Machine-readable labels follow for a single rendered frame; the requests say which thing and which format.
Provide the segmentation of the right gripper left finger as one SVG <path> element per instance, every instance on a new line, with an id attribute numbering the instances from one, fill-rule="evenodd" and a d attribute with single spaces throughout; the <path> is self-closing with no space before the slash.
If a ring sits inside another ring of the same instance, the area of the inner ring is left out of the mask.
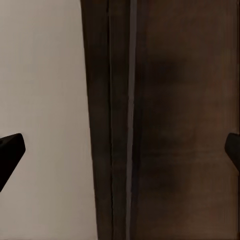
<path id="1" fill-rule="evenodd" d="M 26 152 L 21 133 L 0 138 L 0 192 Z"/>

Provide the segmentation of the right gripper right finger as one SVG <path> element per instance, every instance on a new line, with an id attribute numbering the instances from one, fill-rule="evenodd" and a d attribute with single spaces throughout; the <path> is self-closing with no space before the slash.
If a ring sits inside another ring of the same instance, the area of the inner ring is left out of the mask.
<path id="1" fill-rule="evenodd" d="M 240 172 L 240 134 L 229 133 L 224 150 Z"/>

